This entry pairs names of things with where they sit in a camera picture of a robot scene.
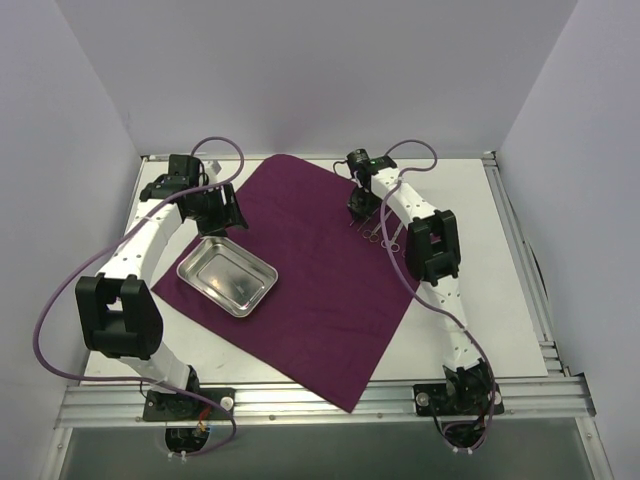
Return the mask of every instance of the metal tray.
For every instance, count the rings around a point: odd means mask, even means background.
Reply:
[[[278,272],[225,237],[207,237],[185,258],[178,276],[234,317],[249,315]]]

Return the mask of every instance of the white wall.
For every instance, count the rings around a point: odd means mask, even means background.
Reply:
[[[58,3],[141,153],[217,133],[250,153],[418,136],[477,156],[502,144],[575,0]]]
[[[580,0],[499,165],[616,478],[640,471],[640,3]]]
[[[64,392],[31,352],[57,283],[124,228],[139,159],[53,0],[0,6],[0,477],[37,478]],[[72,292],[45,353],[78,370]]]

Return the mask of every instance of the rectangular tray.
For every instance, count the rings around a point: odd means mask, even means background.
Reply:
[[[207,237],[182,261],[178,277],[234,317],[246,317],[278,280],[278,272],[225,237]]]

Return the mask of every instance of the maroon fabric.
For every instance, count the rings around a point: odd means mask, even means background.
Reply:
[[[411,300],[380,241],[362,238],[377,225],[377,214],[360,232],[358,224],[349,228],[353,187],[308,162],[276,155],[239,189],[249,230],[229,236],[279,275],[248,317],[227,314],[176,275],[199,239],[153,288],[189,318],[348,412]],[[387,223],[393,235],[398,219],[392,215]]]

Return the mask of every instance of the aluminum frame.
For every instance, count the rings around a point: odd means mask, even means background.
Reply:
[[[338,160],[326,155],[312,157],[314,160]],[[143,157],[140,172],[147,161],[162,161],[165,158]],[[263,156],[255,156],[255,159],[262,158]],[[233,157],[216,156],[216,159],[231,160]],[[582,377],[570,377],[568,369],[562,364],[553,341],[549,306],[533,253],[511,207],[495,158],[483,158],[482,161],[549,372],[549,377],[539,379],[499,379],[506,413],[495,418],[497,421],[522,418],[575,418],[594,478],[611,479],[613,475],[592,418],[595,409],[586,380]],[[139,173],[134,192],[140,176]],[[432,420],[415,415],[411,387],[416,383],[437,382],[370,382],[352,414],[345,413],[295,383],[225,386],[237,390],[235,418],[238,425],[242,426],[429,422]],[[143,402],[144,398],[140,395],[137,384],[68,387],[41,478],[59,478],[73,428],[158,428],[193,424],[142,422]],[[225,422],[211,423],[224,425]]]

